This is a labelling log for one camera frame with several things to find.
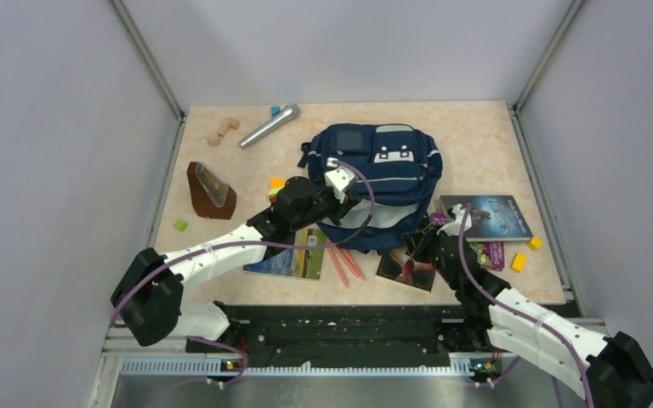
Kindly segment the purple Treehouse book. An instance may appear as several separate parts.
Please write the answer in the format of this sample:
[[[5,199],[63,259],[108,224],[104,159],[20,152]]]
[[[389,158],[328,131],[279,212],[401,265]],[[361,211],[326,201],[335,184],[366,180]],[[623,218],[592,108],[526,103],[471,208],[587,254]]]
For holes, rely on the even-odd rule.
[[[482,267],[503,271],[505,257],[502,242],[470,242],[469,246],[477,253],[478,262]]]

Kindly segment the dark blue Wuthering Heights book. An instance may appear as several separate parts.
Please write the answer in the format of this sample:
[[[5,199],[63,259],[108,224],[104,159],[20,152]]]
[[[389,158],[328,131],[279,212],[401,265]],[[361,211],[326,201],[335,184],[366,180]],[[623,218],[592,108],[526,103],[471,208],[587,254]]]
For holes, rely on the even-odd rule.
[[[439,209],[470,204],[471,225],[464,231],[470,242],[529,241],[534,235],[513,195],[441,195]]]

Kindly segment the navy blue student backpack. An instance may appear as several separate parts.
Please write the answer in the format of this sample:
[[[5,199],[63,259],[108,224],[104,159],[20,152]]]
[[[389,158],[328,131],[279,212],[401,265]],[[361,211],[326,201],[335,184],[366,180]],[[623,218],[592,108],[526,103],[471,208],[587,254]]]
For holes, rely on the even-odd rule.
[[[329,241],[358,252],[385,254],[417,229],[440,180],[443,161],[432,136],[406,124],[334,124],[301,146],[298,167],[317,186],[325,184],[330,159],[358,169],[350,191],[361,203],[334,225],[319,229]]]

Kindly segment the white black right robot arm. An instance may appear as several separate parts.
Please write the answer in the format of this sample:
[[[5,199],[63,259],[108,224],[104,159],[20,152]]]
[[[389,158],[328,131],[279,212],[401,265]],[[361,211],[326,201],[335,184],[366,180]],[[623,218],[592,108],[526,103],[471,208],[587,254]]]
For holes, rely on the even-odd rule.
[[[531,301],[482,269],[464,239],[434,225],[402,239],[408,254],[433,266],[455,292],[471,348],[508,351],[562,382],[589,407],[653,403],[653,368],[633,337],[589,330]]]

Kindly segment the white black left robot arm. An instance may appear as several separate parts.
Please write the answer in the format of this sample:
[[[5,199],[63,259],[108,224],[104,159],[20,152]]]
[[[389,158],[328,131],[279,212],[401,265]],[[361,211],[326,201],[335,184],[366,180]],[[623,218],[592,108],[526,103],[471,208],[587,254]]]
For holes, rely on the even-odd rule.
[[[293,177],[274,203],[219,238],[164,254],[152,247],[139,252],[111,296],[113,326],[129,330],[142,347],[167,337],[202,337],[218,351],[234,348],[239,330],[225,312],[184,295],[233,269],[298,249],[297,232],[316,222],[327,218],[338,224],[361,200],[354,184],[368,185],[362,174],[345,167],[326,173],[323,190]]]

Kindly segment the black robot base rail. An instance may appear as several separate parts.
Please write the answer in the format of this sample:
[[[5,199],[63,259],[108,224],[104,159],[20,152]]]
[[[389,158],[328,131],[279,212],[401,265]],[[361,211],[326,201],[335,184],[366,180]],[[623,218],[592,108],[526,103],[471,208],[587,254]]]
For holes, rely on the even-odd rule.
[[[229,327],[219,342],[257,368],[401,369],[447,367],[459,353],[505,352],[473,340],[456,305],[219,307]]]

